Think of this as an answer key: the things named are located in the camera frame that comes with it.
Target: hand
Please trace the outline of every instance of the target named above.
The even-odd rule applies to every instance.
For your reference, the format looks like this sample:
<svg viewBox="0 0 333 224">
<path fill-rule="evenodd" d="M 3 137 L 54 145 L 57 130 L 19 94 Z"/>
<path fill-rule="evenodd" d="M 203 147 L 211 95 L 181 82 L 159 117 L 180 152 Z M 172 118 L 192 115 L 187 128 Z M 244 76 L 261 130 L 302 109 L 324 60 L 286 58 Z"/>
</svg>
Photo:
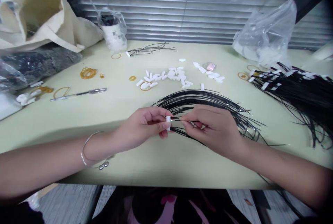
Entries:
<svg viewBox="0 0 333 224">
<path fill-rule="evenodd" d="M 160 107 L 140 108 L 135 111 L 115 132 L 112 133 L 113 154 L 136 148 L 148 138 L 157 134 L 168 137 L 170 123 L 164 116 L 172 116 L 170 111 Z"/>
<path fill-rule="evenodd" d="M 186 133 L 212 151 L 230 158 L 244 147 L 235 120 L 227 110 L 208 105 L 196 105 L 180 118 Z"/>
</svg>

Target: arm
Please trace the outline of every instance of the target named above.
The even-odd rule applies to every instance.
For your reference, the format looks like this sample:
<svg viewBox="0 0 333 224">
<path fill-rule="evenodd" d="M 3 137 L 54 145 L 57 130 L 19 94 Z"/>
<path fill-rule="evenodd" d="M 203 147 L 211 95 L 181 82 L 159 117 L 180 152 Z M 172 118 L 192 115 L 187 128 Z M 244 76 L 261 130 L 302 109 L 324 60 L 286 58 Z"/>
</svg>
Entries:
<svg viewBox="0 0 333 224">
<path fill-rule="evenodd" d="M 167 137 L 166 115 L 159 107 L 137 110 L 117 130 L 97 133 L 84 148 L 88 165 L 94 165 L 116 153 L 138 147 L 149 137 Z M 0 202 L 22 196 L 72 175 L 84 168 L 81 151 L 88 136 L 54 141 L 0 154 Z"/>
<path fill-rule="evenodd" d="M 180 118 L 188 135 L 214 152 L 274 181 L 310 206 L 319 208 L 332 171 L 305 159 L 241 137 L 229 111 L 197 105 Z M 188 121 L 195 122 L 194 127 Z"/>
</svg>

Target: bangle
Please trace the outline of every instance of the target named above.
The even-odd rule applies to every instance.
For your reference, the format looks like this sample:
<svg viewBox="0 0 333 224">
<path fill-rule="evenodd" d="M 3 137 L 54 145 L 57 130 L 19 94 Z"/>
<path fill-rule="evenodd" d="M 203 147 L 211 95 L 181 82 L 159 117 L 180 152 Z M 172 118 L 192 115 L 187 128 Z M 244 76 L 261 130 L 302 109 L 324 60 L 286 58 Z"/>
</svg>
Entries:
<svg viewBox="0 0 333 224">
<path fill-rule="evenodd" d="M 92 138 L 93 135 L 95 135 L 95 134 L 97 134 L 97 133 L 100 133 L 100 132 L 104 132 L 104 131 L 97 131 L 97 132 L 91 134 L 91 135 L 88 137 L 88 139 L 86 140 L 86 142 L 84 143 L 84 145 L 83 145 L 83 148 L 82 148 L 82 151 L 81 151 L 81 158 L 82 158 L 82 161 L 83 161 L 84 165 L 86 165 L 87 167 L 90 167 L 90 166 L 86 163 L 86 161 L 85 161 L 85 159 L 84 159 L 84 156 L 83 156 L 83 150 L 84 150 L 84 147 L 86 146 L 87 142 L 90 140 L 90 138 Z M 102 164 L 99 165 L 98 167 L 95 167 L 95 169 L 99 168 L 100 170 L 102 170 L 103 168 L 107 167 L 107 166 L 109 165 L 108 160 L 109 160 L 110 158 L 112 158 L 112 157 L 113 157 L 113 156 L 110 156 L 109 158 L 107 158 L 107 159 L 105 160 L 104 163 L 102 163 Z"/>
</svg>

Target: silver pen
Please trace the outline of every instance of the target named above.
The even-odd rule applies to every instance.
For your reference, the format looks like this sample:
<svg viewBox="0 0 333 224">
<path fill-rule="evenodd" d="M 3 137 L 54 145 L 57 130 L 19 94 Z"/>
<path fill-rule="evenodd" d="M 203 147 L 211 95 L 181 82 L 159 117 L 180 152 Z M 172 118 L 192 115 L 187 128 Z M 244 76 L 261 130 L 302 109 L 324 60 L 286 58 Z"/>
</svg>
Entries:
<svg viewBox="0 0 333 224">
<path fill-rule="evenodd" d="M 64 99 L 67 99 L 67 98 L 70 98 L 70 97 L 74 97 L 74 96 L 81 96 L 81 95 L 86 95 L 86 94 L 101 93 L 101 92 L 104 92 L 104 91 L 106 91 L 106 88 L 94 89 L 94 90 L 87 91 L 87 92 L 81 92 L 81 93 L 72 94 L 72 95 L 68 95 L 68 96 L 62 96 L 62 97 L 53 98 L 53 99 L 50 99 L 50 102 L 57 101 L 57 100 L 64 100 Z"/>
</svg>

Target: beige tote bag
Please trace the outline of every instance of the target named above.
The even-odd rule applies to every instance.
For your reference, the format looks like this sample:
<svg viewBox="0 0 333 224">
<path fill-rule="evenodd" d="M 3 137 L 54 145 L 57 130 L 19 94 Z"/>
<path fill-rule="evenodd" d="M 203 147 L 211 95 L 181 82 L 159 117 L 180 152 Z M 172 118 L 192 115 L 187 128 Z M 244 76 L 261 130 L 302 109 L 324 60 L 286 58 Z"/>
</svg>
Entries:
<svg viewBox="0 0 333 224">
<path fill-rule="evenodd" d="M 30 51 L 55 42 L 80 52 L 103 39 L 102 30 L 76 17 L 67 0 L 1 0 L 0 18 L 0 50 Z"/>
</svg>

